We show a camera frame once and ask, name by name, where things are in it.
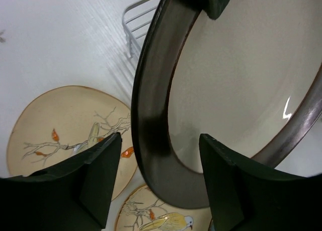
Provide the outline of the beige bird plate right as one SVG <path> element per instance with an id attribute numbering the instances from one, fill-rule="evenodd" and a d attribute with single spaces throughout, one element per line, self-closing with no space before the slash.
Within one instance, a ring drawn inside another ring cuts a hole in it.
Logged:
<path id="1" fill-rule="evenodd" d="M 124 201 L 114 230 L 208 230 L 210 208 L 181 209 L 157 198 L 147 185 L 135 189 Z"/>

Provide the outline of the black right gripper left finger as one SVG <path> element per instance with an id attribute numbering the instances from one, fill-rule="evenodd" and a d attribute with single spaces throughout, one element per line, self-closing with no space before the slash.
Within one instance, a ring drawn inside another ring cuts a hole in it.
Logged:
<path id="1" fill-rule="evenodd" d="M 102 230 L 120 160 L 120 133 L 29 176 L 1 179 L 1 230 Z"/>

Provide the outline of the beige bird plate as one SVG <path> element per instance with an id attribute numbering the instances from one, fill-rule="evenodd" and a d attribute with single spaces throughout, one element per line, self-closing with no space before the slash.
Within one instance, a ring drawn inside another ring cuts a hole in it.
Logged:
<path id="1" fill-rule="evenodd" d="M 181 209 L 157 198 L 147 185 L 135 189 L 124 201 L 114 230 L 208 230 L 210 208 Z"/>
<path id="2" fill-rule="evenodd" d="M 130 109 L 101 91 L 65 86 L 33 100 L 17 119 L 7 146 L 12 176 L 27 176 L 72 157 L 118 132 L 122 148 L 113 190 L 116 198 L 132 179 L 137 163 Z"/>

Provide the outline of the brown rimmed cream plate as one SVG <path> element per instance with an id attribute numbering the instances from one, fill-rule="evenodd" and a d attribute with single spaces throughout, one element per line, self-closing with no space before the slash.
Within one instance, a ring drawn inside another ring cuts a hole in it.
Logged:
<path id="1" fill-rule="evenodd" d="M 277 166 L 321 114 L 321 0 L 160 0 L 133 84 L 132 138 L 151 191 L 209 205 L 199 137 Z"/>

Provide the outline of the beige bird plate left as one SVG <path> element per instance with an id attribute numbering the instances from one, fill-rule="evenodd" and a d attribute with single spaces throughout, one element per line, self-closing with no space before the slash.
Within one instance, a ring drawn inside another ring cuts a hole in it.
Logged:
<path id="1" fill-rule="evenodd" d="M 113 190 L 116 198 L 132 179 L 137 163 L 130 109 L 101 91 L 65 86 L 33 100 L 17 119 L 7 146 L 12 176 L 27 176 L 72 157 L 118 132 L 122 148 Z"/>

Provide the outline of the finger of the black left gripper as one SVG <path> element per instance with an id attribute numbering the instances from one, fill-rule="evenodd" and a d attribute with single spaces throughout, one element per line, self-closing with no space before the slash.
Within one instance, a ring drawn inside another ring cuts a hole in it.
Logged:
<path id="1" fill-rule="evenodd" d="M 217 20 L 230 0 L 200 0 L 202 9 L 212 20 Z"/>

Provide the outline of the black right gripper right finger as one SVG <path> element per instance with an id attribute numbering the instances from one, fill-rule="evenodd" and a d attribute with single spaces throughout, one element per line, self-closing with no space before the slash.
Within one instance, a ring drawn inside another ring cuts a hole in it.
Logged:
<path id="1" fill-rule="evenodd" d="M 321 175 L 267 167 L 209 134 L 199 149 L 215 230 L 321 230 Z"/>

